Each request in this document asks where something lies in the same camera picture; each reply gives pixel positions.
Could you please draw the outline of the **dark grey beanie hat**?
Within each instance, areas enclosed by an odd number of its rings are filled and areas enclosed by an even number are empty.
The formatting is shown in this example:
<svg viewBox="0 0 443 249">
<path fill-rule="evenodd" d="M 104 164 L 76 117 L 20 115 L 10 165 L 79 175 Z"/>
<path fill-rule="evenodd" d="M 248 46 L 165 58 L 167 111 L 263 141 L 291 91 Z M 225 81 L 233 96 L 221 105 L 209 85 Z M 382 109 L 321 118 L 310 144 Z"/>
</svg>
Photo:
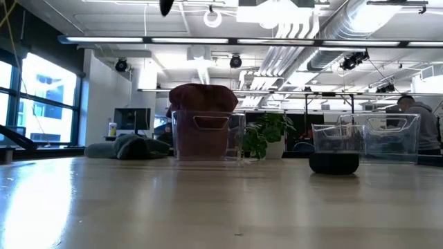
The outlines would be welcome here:
<svg viewBox="0 0 443 249">
<path fill-rule="evenodd" d="M 90 144 L 84 150 L 87 158 L 118 160 L 148 160 L 164 158 L 170 153 L 170 144 L 142 135 L 125 134 L 113 142 Z"/>
<path fill-rule="evenodd" d="M 349 175 L 359 168 L 359 155 L 355 153 L 314 153 L 309 166 L 317 174 Z"/>
</svg>

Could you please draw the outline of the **long ceiling light strip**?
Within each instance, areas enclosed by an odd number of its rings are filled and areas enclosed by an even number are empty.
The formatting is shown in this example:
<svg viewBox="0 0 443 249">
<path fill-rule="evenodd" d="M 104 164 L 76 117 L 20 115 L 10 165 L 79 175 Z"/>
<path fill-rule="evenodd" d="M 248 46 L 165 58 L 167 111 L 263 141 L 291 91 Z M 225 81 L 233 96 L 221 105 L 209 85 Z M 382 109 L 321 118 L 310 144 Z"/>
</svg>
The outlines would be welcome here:
<svg viewBox="0 0 443 249">
<path fill-rule="evenodd" d="M 323 48 L 443 48 L 443 41 L 374 40 L 374 39 L 299 39 L 237 37 L 57 37 L 62 44 L 162 44 L 162 45 L 227 45 L 227 46 L 293 46 Z"/>
</svg>

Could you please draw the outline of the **black desk monitor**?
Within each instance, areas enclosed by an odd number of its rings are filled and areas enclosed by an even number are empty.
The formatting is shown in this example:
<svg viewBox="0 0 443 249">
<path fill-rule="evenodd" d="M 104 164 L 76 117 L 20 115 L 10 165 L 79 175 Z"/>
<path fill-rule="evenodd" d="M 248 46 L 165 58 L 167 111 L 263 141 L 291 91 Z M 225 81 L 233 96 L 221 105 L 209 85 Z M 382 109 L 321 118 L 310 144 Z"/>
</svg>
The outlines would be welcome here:
<svg viewBox="0 0 443 249">
<path fill-rule="evenodd" d="M 117 130 L 147 131 L 150 129 L 149 108 L 116 108 L 114 109 L 114 122 Z"/>
</svg>

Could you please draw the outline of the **large window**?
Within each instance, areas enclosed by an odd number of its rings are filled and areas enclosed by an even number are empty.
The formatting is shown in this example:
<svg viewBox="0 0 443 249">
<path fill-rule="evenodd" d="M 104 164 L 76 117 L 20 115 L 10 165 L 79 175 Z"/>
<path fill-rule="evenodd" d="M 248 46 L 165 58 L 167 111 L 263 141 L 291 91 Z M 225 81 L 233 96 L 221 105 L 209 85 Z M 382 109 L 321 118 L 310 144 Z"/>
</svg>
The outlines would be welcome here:
<svg viewBox="0 0 443 249">
<path fill-rule="evenodd" d="M 0 60 L 0 125 L 42 143 L 75 142 L 81 79 L 32 53 Z"/>
</svg>

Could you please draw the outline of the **clear plastic bin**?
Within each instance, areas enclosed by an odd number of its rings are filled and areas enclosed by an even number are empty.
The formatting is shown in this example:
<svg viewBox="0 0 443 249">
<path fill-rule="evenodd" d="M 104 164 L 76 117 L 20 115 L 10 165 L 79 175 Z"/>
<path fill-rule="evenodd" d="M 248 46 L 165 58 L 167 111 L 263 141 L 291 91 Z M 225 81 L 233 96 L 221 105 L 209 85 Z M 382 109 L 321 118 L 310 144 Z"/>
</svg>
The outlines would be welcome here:
<svg viewBox="0 0 443 249">
<path fill-rule="evenodd" d="M 362 163 L 415 164 L 420 115 L 346 114 L 335 124 L 311 126 L 316 153 L 358 154 Z"/>
<path fill-rule="evenodd" d="M 246 118 L 241 113 L 231 113 L 228 124 L 228 143 L 225 155 L 220 159 L 200 159 L 189 161 L 239 161 L 242 159 L 242 143 Z"/>
</svg>

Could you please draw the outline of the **green leafy plant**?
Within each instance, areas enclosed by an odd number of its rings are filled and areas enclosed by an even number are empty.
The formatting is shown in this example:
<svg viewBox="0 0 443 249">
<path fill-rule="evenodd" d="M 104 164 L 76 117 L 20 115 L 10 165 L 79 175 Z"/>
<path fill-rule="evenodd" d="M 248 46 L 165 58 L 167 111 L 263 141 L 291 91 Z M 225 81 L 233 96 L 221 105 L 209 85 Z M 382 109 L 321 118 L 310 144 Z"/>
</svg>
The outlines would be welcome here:
<svg viewBox="0 0 443 249">
<path fill-rule="evenodd" d="M 267 142 L 277 142 L 288 131 L 295 131 L 293 121 L 285 114 L 264 113 L 246 125 L 242 152 L 247 158 L 266 159 Z"/>
</svg>

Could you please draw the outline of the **white plant pot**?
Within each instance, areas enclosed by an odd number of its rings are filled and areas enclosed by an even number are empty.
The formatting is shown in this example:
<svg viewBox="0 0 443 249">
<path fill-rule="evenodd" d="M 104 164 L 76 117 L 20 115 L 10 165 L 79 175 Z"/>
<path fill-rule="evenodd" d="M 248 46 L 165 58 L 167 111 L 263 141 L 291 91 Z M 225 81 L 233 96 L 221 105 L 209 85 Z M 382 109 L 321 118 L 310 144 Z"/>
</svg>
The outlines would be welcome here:
<svg viewBox="0 0 443 249">
<path fill-rule="evenodd" d="M 281 159 L 284 153 L 284 136 L 277 142 L 267 142 L 266 156 L 267 160 Z"/>
</svg>

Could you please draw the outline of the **person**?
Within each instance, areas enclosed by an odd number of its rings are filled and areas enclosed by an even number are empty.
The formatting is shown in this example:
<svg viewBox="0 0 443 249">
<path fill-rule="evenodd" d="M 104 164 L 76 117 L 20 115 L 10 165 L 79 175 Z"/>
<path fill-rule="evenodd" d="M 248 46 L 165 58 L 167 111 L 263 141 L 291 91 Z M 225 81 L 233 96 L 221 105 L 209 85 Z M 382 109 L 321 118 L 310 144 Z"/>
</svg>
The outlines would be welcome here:
<svg viewBox="0 0 443 249">
<path fill-rule="evenodd" d="M 420 115 L 420 129 L 418 135 L 418 154 L 441 155 L 441 142 L 439 129 L 437 128 L 437 117 L 432 108 L 423 102 L 416 101 L 410 95 L 403 95 L 397 100 L 394 107 L 386 109 L 386 113 L 406 113 Z"/>
</svg>

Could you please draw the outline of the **silver ventilation duct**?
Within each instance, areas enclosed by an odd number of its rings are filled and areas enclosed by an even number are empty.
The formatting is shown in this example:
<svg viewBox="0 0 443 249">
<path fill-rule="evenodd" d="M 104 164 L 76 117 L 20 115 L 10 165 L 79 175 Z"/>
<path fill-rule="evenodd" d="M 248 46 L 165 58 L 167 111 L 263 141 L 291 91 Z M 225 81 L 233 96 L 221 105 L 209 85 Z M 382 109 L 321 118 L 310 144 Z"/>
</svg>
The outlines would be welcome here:
<svg viewBox="0 0 443 249">
<path fill-rule="evenodd" d="M 401 6 L 368 5 L 368 1 L 349 0 L 319 34 L 320 39 L 367 39 L 385 26 L 401 9 Z M 311 59 L 308 71 L 321 71 L 336 62 L 343 51 L 309 50 Z"/>
</svg>

